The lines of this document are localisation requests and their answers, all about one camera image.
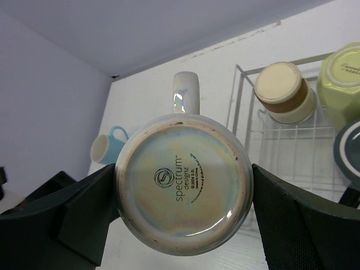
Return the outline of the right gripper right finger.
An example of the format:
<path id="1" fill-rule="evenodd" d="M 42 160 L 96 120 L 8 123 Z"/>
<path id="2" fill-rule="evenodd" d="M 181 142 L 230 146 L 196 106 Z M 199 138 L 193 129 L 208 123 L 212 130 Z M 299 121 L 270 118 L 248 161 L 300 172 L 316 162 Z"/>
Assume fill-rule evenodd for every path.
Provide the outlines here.
<path id="1" fill-rule="evenodd" d="M 253 165 L 254 210 L 269 269 L 359 269 L 359 210 Z"/>

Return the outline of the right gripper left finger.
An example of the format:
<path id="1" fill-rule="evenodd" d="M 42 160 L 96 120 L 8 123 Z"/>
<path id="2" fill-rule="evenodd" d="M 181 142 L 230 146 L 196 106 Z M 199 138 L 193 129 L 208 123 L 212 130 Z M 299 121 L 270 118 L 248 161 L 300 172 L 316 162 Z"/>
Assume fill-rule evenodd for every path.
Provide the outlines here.
<path id="1" fill-rule="evenodd" d="M 1 269 L 95 269 L 114 208 L 115 165 L 1 214 Z"/>

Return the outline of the light blue mug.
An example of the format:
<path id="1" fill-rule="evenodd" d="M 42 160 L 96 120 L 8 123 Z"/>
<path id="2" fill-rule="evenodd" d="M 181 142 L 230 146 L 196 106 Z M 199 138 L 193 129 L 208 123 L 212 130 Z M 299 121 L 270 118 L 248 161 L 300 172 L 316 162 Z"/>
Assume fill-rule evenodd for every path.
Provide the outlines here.
<path id="1" fill-rule="evenodd" d="M 124 141 L 114 136 L 116 130 L 121 130 L 126 140 L 129 139 L 126 130 L 120 126 L 114 126 L 110 129 L 109 134 L 99 135 L 92 143 L 90 150 L 90 158 L 93 162 L 107 165 L 116 163 L 118 156 L 125 145 Z"/>

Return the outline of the dark teal mug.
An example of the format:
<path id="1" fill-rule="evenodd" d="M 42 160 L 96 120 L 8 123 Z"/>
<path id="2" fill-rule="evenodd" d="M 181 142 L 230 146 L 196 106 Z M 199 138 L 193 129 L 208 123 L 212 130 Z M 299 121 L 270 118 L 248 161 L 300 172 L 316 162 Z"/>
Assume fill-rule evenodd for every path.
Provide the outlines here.
<path id="1" fill-rule="evenodd" d="M 359 119 L 338 132 L 333 155 L 337 173 L 346 187 L 339 203 L 359 208 Z"/>

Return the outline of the white floral mug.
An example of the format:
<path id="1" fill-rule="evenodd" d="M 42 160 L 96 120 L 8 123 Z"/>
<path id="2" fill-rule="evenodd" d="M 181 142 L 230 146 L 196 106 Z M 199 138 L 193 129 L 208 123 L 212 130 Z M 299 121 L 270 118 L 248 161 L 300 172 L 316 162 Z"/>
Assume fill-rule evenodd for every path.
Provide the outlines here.
<path id="1" fill-rule="evenodd" d="M 139 129 L 115 166 L 120 216 L 148 247 L 194 256 L 241 227 L 253 200 L 250 159 L 236 136 L 200 115 L 196 73 L 173 80 L 173 112 Z"/>

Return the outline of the cream and brown cup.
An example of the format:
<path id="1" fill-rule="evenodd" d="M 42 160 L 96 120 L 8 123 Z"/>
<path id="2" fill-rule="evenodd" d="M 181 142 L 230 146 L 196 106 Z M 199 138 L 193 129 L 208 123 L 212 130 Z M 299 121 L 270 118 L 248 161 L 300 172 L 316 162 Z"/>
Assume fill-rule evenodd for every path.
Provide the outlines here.
<path id="1" fill-rule="evenodd" d="M 296 125 L 316 110 L 316 94 L 299 68 L 290 62 L 277 62 L 258 75 L 254 93 L 270 117 L 281 125 Z"/>

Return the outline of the light green mug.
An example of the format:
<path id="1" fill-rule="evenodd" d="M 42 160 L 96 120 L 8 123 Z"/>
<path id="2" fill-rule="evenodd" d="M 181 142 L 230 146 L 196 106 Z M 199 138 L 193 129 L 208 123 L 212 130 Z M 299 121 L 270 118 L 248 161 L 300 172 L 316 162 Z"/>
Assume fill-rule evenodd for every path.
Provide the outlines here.
<path id="1" fill-rule="evenodd" d="M 359 118 L 359 43 L 353 42 L 322 61 L 317 94 L 328 122 L 337 130 Z"/>

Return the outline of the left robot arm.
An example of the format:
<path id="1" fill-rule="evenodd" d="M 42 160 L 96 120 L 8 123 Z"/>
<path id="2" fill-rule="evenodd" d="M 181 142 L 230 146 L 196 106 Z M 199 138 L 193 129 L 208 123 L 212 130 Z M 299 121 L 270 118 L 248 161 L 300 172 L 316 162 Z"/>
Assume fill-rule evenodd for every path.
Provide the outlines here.
<path id="1" fill-rule="evenodd" d="M 48 180 L 21 180 L 9 183 L 5 167 L 1 167 L 1 214 L 11 213 L 13 208 L 24 206 L 51 193 L 59 191 L 76 182 L 64 171 Z"/>

